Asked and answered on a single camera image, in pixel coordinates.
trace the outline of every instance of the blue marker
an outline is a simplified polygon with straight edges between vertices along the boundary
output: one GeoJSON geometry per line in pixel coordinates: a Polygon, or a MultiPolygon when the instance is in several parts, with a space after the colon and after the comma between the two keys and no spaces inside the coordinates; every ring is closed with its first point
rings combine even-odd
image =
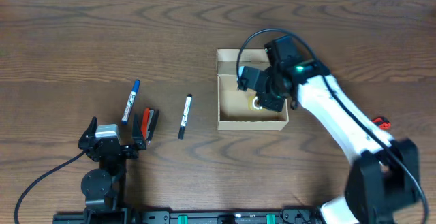
{"type": "Polygon", "coordinates": [[[124,125],[126,125],[127,122],[129,122],[130,111],[131,111],[131,108],[134,106],[136,93],[138,92],[140,83],[141,83],[141,81],[136,80],[134,87],[131,89],[129,99],[127,100],[127,105],[125,106],[123,119],[121,119],[121,121],[123,122],[124,125]]]}

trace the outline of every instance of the marker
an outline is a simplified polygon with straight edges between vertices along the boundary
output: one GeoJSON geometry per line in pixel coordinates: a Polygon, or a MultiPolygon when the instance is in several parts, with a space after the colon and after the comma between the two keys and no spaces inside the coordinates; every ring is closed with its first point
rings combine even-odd
{"type": "Polygon", "coordinates": [[[191,107],[192,95],[189,94],[186,97],[185,109],[183,110],[182,123],[180,124],[180,129],[178,131],[178,138],[180,140],[183,139],[183,135],[185,135],[186,122],[188,121],[189,108],[191,107]]]}
{"type": "Polygon", "coordinates": [[[131,93],[130,93],[129,99],[127,100],[127,105],[125,106],[123,119],[121,119],[121,122],[124,125],[126,125],[127,122],[129,122],[130,111],[131,111],[131,108],[134,106],[134,101],[135,101],[136,93],[138,92],[139,84],[140,83],[141,83],[141,81],[136,80],[135,84],[134,84],[134,87],[131,89],[131,93]]]}

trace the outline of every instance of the box flap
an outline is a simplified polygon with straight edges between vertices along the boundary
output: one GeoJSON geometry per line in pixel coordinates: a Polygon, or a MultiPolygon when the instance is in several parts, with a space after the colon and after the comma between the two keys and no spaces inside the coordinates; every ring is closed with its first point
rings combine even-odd
{"type": "MultiPolygon", "coordinates": [[[[217,74],[236,75],[236,60],[239,49],[217,50],[217,74]]],[[[265,70],[270,66],[268,56],[263,49],[244,50],[240,56],[240,66],[254,67],[265,70]]]]}

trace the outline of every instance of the green connector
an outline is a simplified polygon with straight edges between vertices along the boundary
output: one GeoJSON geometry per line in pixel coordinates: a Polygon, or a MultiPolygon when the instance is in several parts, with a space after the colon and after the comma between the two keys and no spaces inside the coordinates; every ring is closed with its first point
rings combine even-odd
{"type": "Polygon", "coordinates": [[[178,224],[188,224],[188,216],[178,216],[178,224]]]}
{"type": "Polygon", "coordinates": [[[266,215],[266,224],[275,224],[275,214],[266,215]]]}

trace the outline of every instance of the tape roll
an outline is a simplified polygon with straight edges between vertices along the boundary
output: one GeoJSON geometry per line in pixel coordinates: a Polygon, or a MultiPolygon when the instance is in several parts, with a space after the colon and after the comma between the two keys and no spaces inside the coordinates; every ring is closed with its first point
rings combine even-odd
{"type": "Polygon", "coordinates": [[[262,109],[262,106],[259,106],[259,99],[257,96],[252,95],[248,101],[248,107],[251,110],[259,111],[262,109]]]}

